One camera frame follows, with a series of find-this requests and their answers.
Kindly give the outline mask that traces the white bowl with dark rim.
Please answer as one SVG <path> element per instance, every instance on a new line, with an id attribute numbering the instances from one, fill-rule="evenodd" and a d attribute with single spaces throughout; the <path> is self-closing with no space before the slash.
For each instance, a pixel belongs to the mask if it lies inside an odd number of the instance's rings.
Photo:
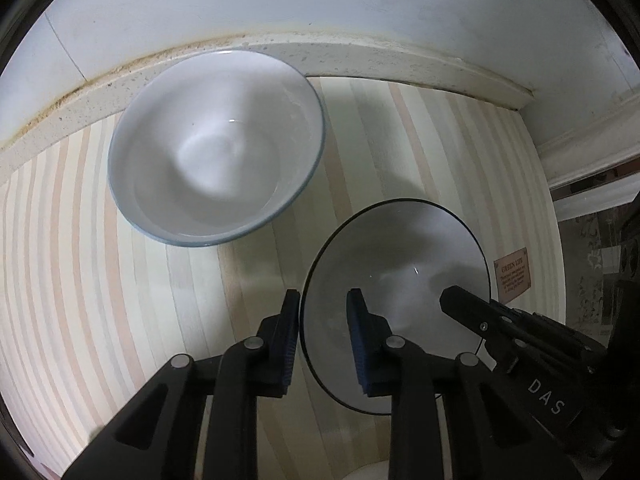
<path id="1" fill-rule="evenodd" d="M 389 398 L 369 398 L 352 356 L 346 297 L 358 288 L 369 311 L 392 331 L 442 358 L 477 352 L 480 336 L 439 305 L 450 286 L 483 300 L 489 269 L 472 231 L 448 209 L 414 198 L 359 211 L 326 241 L 311 265 L 300 306 L 300 343 L 312 376 L 338 404 L 369 415 L 390 414 Z"/>

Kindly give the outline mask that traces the white bowl with flower pattern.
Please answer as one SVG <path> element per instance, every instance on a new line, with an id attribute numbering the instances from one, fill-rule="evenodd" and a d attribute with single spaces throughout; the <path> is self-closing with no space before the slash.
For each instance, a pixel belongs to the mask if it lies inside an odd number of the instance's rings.
<path id="1" fill-rule="evenodd" d="M 108 186 L 119 212 L 153 240 L 219 245 L 288 208 L 325 140 L 320 98 L 299 70 L 252 51 L 199 54 L 127 106 L 108 150 Z"/>

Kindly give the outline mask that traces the plain white bowl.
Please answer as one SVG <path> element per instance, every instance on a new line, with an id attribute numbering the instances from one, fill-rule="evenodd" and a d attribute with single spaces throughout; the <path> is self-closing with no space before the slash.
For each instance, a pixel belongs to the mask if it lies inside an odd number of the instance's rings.
<path id="1" fill-rule="evenodd" d="M 381 460 L 354 470 L 345 476 L 343 480 L 387 480 L 389 470 L 390 462 Z"/>

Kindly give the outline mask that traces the brown mat label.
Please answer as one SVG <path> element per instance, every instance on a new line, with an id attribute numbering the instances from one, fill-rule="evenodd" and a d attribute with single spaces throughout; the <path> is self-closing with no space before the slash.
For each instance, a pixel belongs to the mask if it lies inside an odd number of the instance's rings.
<path id="1" fill-rule="evenodd" d="M 497 259 L 494 270 L 500 304 L 508 304 L 532 286 L 526 247 Z"/>

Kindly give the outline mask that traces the striped table mat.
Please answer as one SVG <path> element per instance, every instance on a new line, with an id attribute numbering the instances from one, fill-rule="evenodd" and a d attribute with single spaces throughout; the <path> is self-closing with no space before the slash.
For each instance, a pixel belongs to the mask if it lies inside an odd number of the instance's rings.
<path id="1" fill-rule="evenodd" d="M 355 78 L 314 81 L 322 161 L 273 222 L 219 247 L 150 240 L 106 183 L 107 117 L 25 162 L 1 187 L 1 396 L 21 450 L 58 478 L 177 353 L 216 356 L 301 288 L 352 214 L 394 197 L 445 206 L 486 258 L 526 250 L 522 309 L 566 315 L 560 234 L 523 118 L 466 96 Z"/>

